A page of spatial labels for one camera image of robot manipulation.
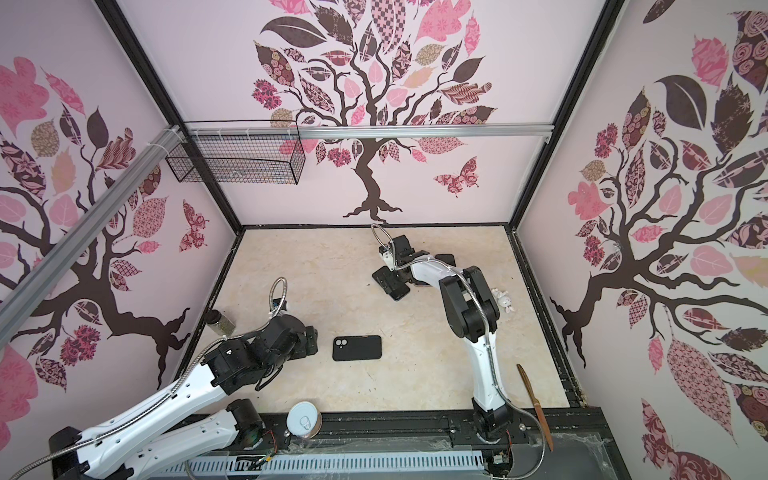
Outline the black smartphone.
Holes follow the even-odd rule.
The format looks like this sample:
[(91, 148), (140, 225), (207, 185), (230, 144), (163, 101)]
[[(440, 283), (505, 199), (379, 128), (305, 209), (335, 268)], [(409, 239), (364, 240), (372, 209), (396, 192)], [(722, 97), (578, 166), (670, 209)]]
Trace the black smartphone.
[(373, 280), (394, 301), (399, 301), (410, 293), (408, 285), (399, 275), (387, 268), (381, 267), (372, 274)]

